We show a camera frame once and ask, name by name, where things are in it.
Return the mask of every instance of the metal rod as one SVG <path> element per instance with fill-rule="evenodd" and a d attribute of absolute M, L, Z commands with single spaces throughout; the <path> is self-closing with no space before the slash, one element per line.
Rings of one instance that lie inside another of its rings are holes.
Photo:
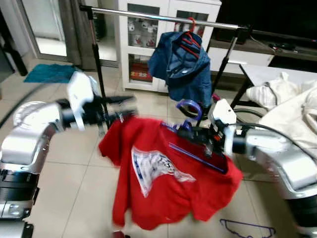
<path fill-rule="evenodd" d="M 99 57 L 99 47 L 96 42 L 96 34 L 95 34 L 95 26 L 94 26 L 94 20 L 93 20 L 93 12 L 87 11 L 88 15 L 88 21 L 89 21 L 89 28 L 91 31 L 91 37 L 92 37 L 92 48 L 93 48 L 93 53 L 94 53 L 94 58 L 95 58 L 95 63 L 96 63 L 96 68 L 97 68 L 97 73 L 98 73 L 98 80 L 99 80 L 99 86 L 100 86 L 100 91 L 102 97 L 105 99 L 106 98 L 106 92 L 105 92 L 105 86 L 104 86 L 104 80 L 103 80 L 103 73 L 101 69 L 101 64 L 100 64 L 100 57 Z M 106 115 L 108 115 L 108 109 L 107 109 L 107 104 L 106 102 L 102 102 L 102 105 L 104 107 Z M 107 128 L 109 129 L 110 124 L 109 121 L 106 121 Z"/>
<path fill-rule="evenodd" d="M 234 48 L 234 46 L 236 45 L 236 42 L 238 40 L 238 33 L 236 34 L 236 36 L 234 36 L 231 40 L 231 43 L 230 43 L 230 47 L 227 51 L 227 54 L 225 55 L 225 57 L 223 58 L 222 62 L 221 62 L 221 66 L 219 68 L 219 71 L 218 71 L 218 74 L 216 76 L 216 79 L 214 80 L 213 84 L 212 84 L 212 89 L 211 89 L 211 94 L 214 93 L 215 89 L 216 89 L 216 86 L 222 76 L 222 73 L 224 71 L 224 69 L 226 68 L 226 65 L 228 64 L 228 61 L 229 61 L 229 57 L 231 55 L 231 52 Z"/>
<path fill-rule="evenodd" d="M 187 18 L 160 16 L 160 15 L 140 13 L 140 12 L 119 11 L 119 10 L 112 10 L 112 9 L 99 8 L 99 7 L 92 7 L 91 10 L 93 12 L 108 14 L 108 15 L 130 16 L 130 17 L 137 17 L 137 18 L 143 18 L 143 19 L 155 19 L 155 20 L 161 20 L 161 21 L 171 21 L 171 22 L 180 22 L 180 23 L 188 23 L 188 24 L 193 23 L 192 20 L 187 19 Z M 195 20 L 195 24 L 202 25 L 202 26 L 211 26 L 211 27 L 216 27 L 216 28 L 221 28 L 221 29 L 230 29 L 230 30 L 247 29 L 247 27 L 244 27 L 244 26 L 217 23 L 217 22 L 200 21 L 200 20 Z"/>

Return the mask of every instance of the blue denim jacket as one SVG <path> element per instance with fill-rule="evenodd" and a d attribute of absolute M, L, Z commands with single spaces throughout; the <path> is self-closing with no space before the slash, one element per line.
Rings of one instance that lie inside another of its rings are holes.
<path fill-rule="evenodd" d="M 191 99 L 204 107 L 211 104 L 210 58 L 203 47 L 182 41 L 185 32 L 163 33 L 148 66 L 153 77 L 161 78 L 168 85 L 171 99 Z M 191 33 L 201 45 L 202 39 Z M 184 45 L 199 57 L 195 57 L 180 45 Z"/>

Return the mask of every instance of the red t-shirt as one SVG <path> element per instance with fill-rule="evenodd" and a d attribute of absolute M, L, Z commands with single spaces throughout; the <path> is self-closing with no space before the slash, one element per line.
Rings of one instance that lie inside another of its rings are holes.
<path fill-rule="evenodd" d="M 242 179 L 229 158 L 213 154 L 207 159 L 203 146 L 177 136 L 156 119 L 116 121 L 99 149 L 120 166 L 112 211 L 113 222 L 120 226 L 128 208 L 132 220 L 146 230 L 178 222 L 190 211 L 195 219 L 207 221 L 230 202 Z M 227 172 L 222 174 L 186 153 Z"/>

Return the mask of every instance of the white cloth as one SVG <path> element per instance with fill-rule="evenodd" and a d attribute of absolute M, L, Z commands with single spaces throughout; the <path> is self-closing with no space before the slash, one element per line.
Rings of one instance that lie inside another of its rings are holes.
<path fill-rule="evenodd" d="M 317 155 L 317 87 L 275 107 L 259 123 L 288 135 Z"/>
<path fill-rule="evenodd" d="M 275 80 L 247 89 L 247 97 L 261 107 L 271 110 L 301 92 L 298 85 L 288 81 L 288 77 L 286 72 L 281 72 Z"/>
<path fill-rule="evenodd" d="M 309 92 L 303 107 L 304 120 L 317 133 L 317 87 Z"/>

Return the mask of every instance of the black cable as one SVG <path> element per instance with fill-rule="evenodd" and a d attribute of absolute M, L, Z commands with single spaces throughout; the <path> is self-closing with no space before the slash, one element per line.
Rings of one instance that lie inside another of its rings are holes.
<path fill-rule="evenodd" d="M 5 122 L 9 119 L 9 117 L 15 112 L 15 110 L 24 102 L 25 99 L 30 97 L 33 93 L 38 91 L 39 89 L 48 86 L 48 83 L 42 83 L 35 88 L 33 88 L 31 91 L 29 91 L 27 94 L 25 94 L 12 108 L 11 110 L 2 118 L 0 121 L 0 128 L 5 124 Z"/>
<path fill-rule="evenodd" d="M 233 109 L 233 111 L 235 113 L 250 113 L 250 114 L 254 114 L 260 118 L 262 118 L 264 115 L 262 113 L 259 113 L 255 110 L 251 110 L 251 109 L 246 109 L 246 108 L 238 108 L 238 109 Z"/>
<path fill-rule="evenodd" d="M 261 125 L 261 124 L 258 124 L 258 123 L 243 123 L 243 122 L 240 122 L 240 123 L 233 123 L 233 124 L 227 124 L 226 126 L 230 126 L 230 125 L 236 125 L 236 126 L 254 126 L 254 127 L 260 127 L 260 128 L 264 128 L 264 129 L 267 129 L 267 130 L 270 130 L 270 131 L 273 131 L 281 136 L 284 136 L 286 139 L 288 139 L 290 142 L 292 142 L 293 145 L 297 146 L 301 151 L 303 151 L 306 155 L 308 155 L 309 157 L 311 157 L 313 160 L 316 160 L 317 158 L 310 154 L 309 151 L 305 150 L 304 148 L 302 148 L 297 142 L 295 142 L 294 140 L 292 140 L 289 136 L 285 135 L 284 133 L 276 130 L 276 129 L 273 129 L 272 127 L 269 127 L 269 126 L 266 126 L 266 125 Z"/>

